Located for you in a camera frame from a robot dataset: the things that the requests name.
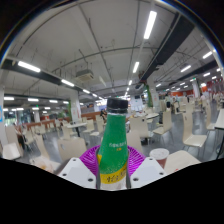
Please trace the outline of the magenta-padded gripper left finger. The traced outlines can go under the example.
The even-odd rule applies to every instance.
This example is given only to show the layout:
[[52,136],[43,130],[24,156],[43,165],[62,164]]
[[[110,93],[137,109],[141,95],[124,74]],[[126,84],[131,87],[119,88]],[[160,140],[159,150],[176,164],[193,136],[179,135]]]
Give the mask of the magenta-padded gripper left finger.
[[84,152],[80,158],[72,157],[61,165],[58,176],[78,186],[99,189],[99,165],[97,152],[100,146],[94,146]]

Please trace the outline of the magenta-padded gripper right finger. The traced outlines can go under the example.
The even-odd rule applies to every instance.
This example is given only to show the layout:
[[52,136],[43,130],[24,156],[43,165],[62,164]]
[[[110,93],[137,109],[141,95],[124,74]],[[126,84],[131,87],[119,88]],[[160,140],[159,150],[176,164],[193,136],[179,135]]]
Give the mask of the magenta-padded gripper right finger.
[[165,170],[153,157],[145,157],[137,149],[128,147],[126,187],[146,186],[166,176]]

